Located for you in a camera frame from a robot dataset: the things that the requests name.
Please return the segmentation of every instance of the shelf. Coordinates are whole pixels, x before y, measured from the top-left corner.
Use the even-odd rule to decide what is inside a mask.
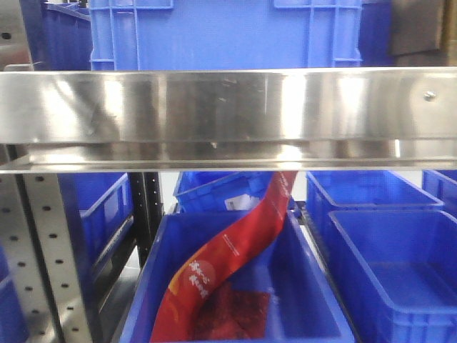
[[[3,73],[0,89],[0,144],[25,146],[1,173],[457,166],[456,68]]]

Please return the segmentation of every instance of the perforated metal upright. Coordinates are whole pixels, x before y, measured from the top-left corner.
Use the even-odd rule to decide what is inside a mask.
[[[67,342],[104,342],[76,190],[68,174],[24,176]]]
[[[0,161],[9,160],[0,146]],[[56,305],[21,175],[0,176],[0,242],[29,329],[30,342],[61,342]]]

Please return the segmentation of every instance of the metal rack post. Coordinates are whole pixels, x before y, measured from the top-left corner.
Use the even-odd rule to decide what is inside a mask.
[[[0,146],[0,155],[3,160],[9,159],[6,146]],[[20,175],[0,176],[0,241],[29,329],[30,342],[62,342],[56,304]]]
[[[163,215],[159,173],[129,173],[134,201],[134,227],[140,265],[146,263]]]
[[[73,183],[69,175],[24,179],[65,340],[103,342]]]

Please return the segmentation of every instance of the blue container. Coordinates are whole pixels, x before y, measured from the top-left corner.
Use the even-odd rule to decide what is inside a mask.
[[[272,175],[272,171],[184,171],[173,195],[182,212],[247,210],[263,199]],[[288,208],[300,214],[293,199]]]
[[[95,262],[133,211],[129,178],[125,173],[81,173],[74,181],[89,259]]]
[[[91,17],[78,4],[44,4],[51,70],[91,70]]]
[[[393,66],[390,55],[392,0],[363,0],[358,48],[362,66]]]
[[[359,66],[361,0],[91,0],[93,70]]]
[[[121,343],[148,342],[162,296],[179,267],[245,212],[165,216],[141,274]],[[278,239],[235,273],[235,289],[271,293],[266,338],[349,343],[353,335],[292,214]]]
[[[392,171],[310,171],[306,178],[306,209],[324,243],[331,211],[443,208],[443,202]]]
[[[457,170],[424,170],[422,188],[444,202],[444,210],[457,217]]]
[[[441,211],[330,218],[330,271],[363,342],[457,342],[457,219]]]
[[[16,290],[0,248],[0,342],[22,343],[29,337]]]

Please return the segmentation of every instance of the red plastic bag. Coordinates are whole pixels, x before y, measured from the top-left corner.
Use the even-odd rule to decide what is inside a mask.
[[[175,273],[157,312],[151,342],[192,339],[197,315],[209,295],[281,232],[295,177],[296,171],[275,172],[261,202],[203,245]],[[234,322],[228,321],[226,329],[236,332]]]

